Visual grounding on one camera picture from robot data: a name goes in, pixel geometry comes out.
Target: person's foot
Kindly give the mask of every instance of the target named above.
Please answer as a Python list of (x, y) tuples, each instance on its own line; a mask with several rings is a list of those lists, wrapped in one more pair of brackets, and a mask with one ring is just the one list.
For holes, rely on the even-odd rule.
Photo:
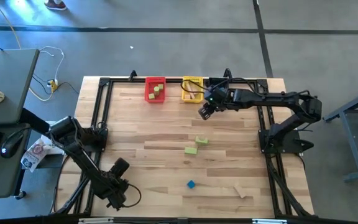
[(63, 11), (67, 9), (65, 3), (62, 0), (45, 0), (44, 4), (48, 9), (51, 10)]

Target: computer mouse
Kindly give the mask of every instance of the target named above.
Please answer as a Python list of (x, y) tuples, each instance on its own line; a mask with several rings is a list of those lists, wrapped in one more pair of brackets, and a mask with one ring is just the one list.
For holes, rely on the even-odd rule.
[(11, 138), (8, 138), (4, 144), (2, 144), (1, 148), (1, 156), (3, 158), (10, 158), (14, 156), (19, 148), (20, 143), (22, 142), (23, 134), (15, 134)]

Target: wooden tabletop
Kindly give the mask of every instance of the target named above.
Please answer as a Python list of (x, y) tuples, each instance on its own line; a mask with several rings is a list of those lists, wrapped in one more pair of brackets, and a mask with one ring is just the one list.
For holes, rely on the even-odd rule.
[[(100, 77), (84, 77), (75, 116), (82, 127), (91, 123)], [(270, 92), (285, 91), (281, 78), (267, 79)], [(177, 83), (167, 83), (167, 98), (162, 104), (144, 100), (144, 83), (115, 83), (111, 98), (108, 145), (101, 159), (102, 170), (109, 170), (117, 158), (131, 165), (123, 178), (142, 191), (140, 204), (115, 211), (106, 208), (107, 200), (94, 198), (92, 216), (115, 217), (273, 217), (272, 199), (264, 156), (259, 152), (260, 129), (256, 107), (248, 110), (214, 113), (203, 121), (200, 104), (184, 103)], [(244, 84), (230, 87), (247, 88)], [(103, 112), (103, 103), (99, 119)], [(287, 119), (287, 108), (273, 108), (277, 123)], [(197, 155), (184, 153), (194, 147), (195, 137), (208, 138)], [(310, 213), (313, 207), (302, 162), (295, 155), (283, 154), (287, 184)], [(60, 208), (78, 184), (81, 171), (69, 159), (58, 187)], [(189, 189), (189, 180), (196, 187)], [(240, 198), (234, 190), (239, 184), (246, 192)], [(88, 190), (85, 191), (83, 208)], [(129, 187), (126, 205), (139, 198)], [(281, 191), (280, 208), (284, 211)]]

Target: concrete floor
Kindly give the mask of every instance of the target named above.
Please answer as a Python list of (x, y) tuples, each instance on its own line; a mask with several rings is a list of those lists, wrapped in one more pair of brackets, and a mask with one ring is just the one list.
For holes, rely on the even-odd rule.
[[(94, 0), (65, 1), (69, 10), (53, 12), (42, 1), (0, 1), (14, 26), (232, 28), (256, 29), (252, 0)], [(358, 1), (259, 0), (265, 29), (358, 30)], [(6, 22), (0, 15), (0, 26)], [(266, 77), (258, 34), (153, 32), (17, 32), (23, 48), (51, 45), (65, 60), (60, 82), (80, 89), (84, 75), (203, 75), (220, 77), (226, 67), (235, 77)], [(323, 114), (358, 95), (358, 35), (266, 35), (273, 76), (287, 90), (309, 89), (323, 102)], [(0, 31), (0, 47), (16, 49), (13, 34)], [(52, 78), (60, 61), (42, 54), (35, 73)], [(32, 87), (42, 95), (38, 83)], [(48, 102), (29, 93), (27, 109), (46, 120), (73, 115), (78, 95), (62, 86)], [(324, 218), (358, 221), (358, 181), (342, 177), (356, 171), (338, 121), (319, 122), (302, 136), (315, 147), (305, 153), (306, 176), (315, 213)], [(48, 213), (57, 170), (24, 177), (29, 198), (0, 199), (0, 218)]]

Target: blue cube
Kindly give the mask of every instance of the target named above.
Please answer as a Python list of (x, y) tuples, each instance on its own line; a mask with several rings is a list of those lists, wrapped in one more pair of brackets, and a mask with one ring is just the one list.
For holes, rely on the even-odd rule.
[(196, 186), (196, 183), (194, 183), (194, 181), (189, 181), (188, 183), (187, 183), (187, 186), (190, 188), (190, 189), (192, 189), (193, 187), (195, 187)]

